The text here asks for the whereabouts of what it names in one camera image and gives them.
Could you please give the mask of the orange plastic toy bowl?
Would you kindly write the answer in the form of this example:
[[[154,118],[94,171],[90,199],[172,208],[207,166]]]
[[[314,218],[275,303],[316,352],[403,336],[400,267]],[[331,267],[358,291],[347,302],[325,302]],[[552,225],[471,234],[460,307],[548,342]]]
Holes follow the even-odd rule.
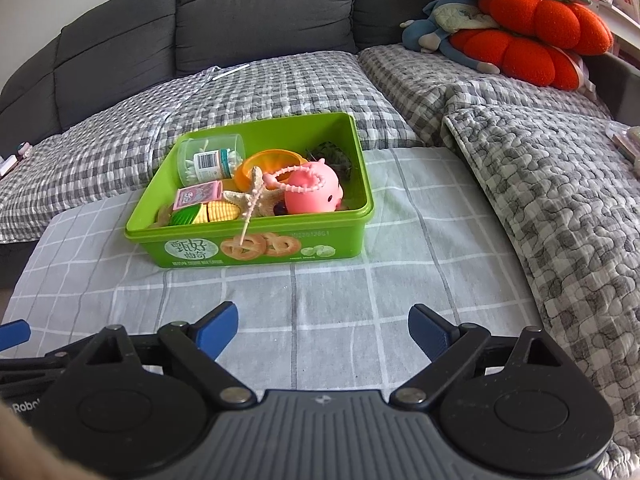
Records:
[[[233,176],[235,186],[242,192],[247,192],[252,184],[252,169],[259,167],[262,172],[272,174],[288,166],[303,165],[306,158],[296,152],[270,148],[248,156],[235,171]]]

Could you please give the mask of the light grid ottoman cloth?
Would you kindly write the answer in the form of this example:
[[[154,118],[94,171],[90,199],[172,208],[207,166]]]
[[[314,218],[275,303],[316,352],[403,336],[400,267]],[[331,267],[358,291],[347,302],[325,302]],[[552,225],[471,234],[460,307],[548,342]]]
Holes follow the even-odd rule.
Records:
[[[375,211],[352,259],[168,270],[126,240],[137,193],[59,214],[6,309],[32,329],[9,356],[40,356],[111,323],[152,333],[231,300],[240,329],[219,361],[250,388],[392,391],[426,364],[408,333],[414,304],[496,335],[539,323],[518,257],[457,156],[395,148],[364,159]]]

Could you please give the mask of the pink card pack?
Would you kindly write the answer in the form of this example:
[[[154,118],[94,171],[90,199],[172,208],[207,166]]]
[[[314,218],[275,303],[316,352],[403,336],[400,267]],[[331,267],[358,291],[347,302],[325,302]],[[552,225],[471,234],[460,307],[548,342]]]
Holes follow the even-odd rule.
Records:
[[[209,181],[179,188],[172,204],[172,210],[177,211],[193,205],[220,200],[223,190],[220,181]]]

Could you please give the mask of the pink pig toy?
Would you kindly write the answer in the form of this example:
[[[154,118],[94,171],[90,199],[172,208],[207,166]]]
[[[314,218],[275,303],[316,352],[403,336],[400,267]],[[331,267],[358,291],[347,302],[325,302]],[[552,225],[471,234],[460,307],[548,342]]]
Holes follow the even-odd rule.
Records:
[[[289,214],[337,211],[344,196],[337,174],[323,158],[264,174],[262,180],[267,188],[278,188],[283,192]]]

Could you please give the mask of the grey checkered sofa cover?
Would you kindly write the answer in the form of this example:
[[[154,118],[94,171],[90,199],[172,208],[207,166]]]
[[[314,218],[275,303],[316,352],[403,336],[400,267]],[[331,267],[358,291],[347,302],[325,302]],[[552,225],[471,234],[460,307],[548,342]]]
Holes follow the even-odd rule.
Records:
[[[1,239],[33,242],[64,210],[143,188],[183,133],[345,112],[367,150],[450,146],[442,118],[474,104],[608,118],[601,101],[579,92],[477,73],[401,46],[213,67],[145,90],[39,142],[1,182]]]

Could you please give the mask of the dark grey sofa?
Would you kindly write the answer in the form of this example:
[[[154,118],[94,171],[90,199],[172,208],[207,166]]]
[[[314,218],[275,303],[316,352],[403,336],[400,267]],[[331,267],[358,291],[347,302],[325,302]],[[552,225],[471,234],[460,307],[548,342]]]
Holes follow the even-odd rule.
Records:
[[[213,66],[396,44],[430,0],[110,0],[66,25],[1,91],[1,151]]]

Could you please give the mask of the blue plush monkey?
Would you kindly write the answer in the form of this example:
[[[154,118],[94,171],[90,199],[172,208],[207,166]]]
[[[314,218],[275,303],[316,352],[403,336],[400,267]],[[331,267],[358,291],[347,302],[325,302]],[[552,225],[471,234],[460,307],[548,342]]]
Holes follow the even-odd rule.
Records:
[[[498,74],[495,64],[469,58],[450,44],[449,37],[462,30],[498,28],[498,23],[484,14],[475,0],[434,0],[422,10],[424,18],[400,24],[402,45],[414,52],[439,51],[446,58],[484,74]]]

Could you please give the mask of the grey patterned quilt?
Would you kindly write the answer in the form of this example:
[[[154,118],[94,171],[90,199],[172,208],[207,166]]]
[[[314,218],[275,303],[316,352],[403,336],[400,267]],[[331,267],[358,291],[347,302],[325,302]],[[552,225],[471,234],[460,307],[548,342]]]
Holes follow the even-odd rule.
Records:
[[[544,327],[608,401],[608,479],[639,472],[639,181],[620,124],[560,110],[474,105],[442,128],[520,258]]]

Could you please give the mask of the beige starfish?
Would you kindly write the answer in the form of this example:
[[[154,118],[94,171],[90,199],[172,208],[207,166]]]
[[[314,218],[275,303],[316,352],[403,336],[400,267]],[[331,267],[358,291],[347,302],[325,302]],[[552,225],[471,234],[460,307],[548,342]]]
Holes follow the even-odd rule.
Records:
[[[273,207],[284,200],[284,191],[280,188],[267,188],[264,174],[259,167],[252,169],[252,184],[247,192],[224,191],[222,198],[229,203],[239,206],[241,217],[271,217],[274,216]]]

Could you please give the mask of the green plastic storage box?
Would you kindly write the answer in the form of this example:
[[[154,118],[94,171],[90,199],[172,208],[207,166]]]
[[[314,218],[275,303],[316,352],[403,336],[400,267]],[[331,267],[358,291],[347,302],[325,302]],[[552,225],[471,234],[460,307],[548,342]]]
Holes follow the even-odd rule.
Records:
[[[291,116],[180,136],[125,235],[161,268],[352,258],[373,209],[354,118]]]

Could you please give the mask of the yellow toy corn cob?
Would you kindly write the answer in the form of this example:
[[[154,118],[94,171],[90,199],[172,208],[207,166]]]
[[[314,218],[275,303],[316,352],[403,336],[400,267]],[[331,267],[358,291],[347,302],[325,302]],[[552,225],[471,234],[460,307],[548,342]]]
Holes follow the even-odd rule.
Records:
[[[225,200],[212,200],[184,207],[173,212],[169,219],[171,226],[232,221],[239,218],[241,209]]]

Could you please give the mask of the pink bottle on sofa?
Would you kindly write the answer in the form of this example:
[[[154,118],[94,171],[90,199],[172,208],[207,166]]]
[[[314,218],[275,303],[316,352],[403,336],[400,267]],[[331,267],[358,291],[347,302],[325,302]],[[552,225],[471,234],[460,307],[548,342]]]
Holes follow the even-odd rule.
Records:
[[[28,159],[32,154],[32,144],[28,142],[21,143],[16,149],[15,153],[12,153],[7,158],[1,159],[0,165],[0,178],[6,177],[17,165],[25,159]]]

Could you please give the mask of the clear cotton swab jar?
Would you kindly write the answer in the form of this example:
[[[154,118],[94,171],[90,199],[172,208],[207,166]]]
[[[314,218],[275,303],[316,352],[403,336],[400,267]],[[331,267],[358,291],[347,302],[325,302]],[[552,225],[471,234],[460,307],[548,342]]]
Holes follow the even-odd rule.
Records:
[[[183,186],[231,179],[244,159],[243,139],[237,133],[184,139],[178,146],[178,175]]]

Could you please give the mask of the red pumpkin cushion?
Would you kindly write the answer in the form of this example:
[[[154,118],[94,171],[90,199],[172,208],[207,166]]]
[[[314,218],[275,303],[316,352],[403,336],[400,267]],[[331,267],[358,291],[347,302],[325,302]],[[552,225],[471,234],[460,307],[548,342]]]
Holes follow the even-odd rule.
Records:
[[[579,3],[559,0],[477,0],[496,28],[462,30],[450,44],[503,75],[538,87],[575,91],[588,82],[582,58],[613,45],[608,25]]]

